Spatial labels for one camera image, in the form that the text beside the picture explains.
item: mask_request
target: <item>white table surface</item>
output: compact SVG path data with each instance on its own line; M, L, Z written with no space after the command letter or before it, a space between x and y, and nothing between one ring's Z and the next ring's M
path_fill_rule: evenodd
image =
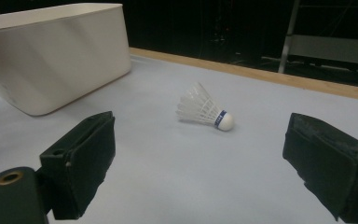
M117 155L86 214L49 223L336 223L282 158L291 113L358 139L358 100L132 56L126 76L42 117L0 98L0 172L38 156L85 117L113 111ZM236 119L227 133L178 121L199 81Z

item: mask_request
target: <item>shuttlecock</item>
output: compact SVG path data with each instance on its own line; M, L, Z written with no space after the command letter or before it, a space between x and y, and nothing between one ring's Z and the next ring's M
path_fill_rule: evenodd
M229 131L234 127L234 118L217 105L199 82L181 97L177 107L179 119L213 125L222 131Z

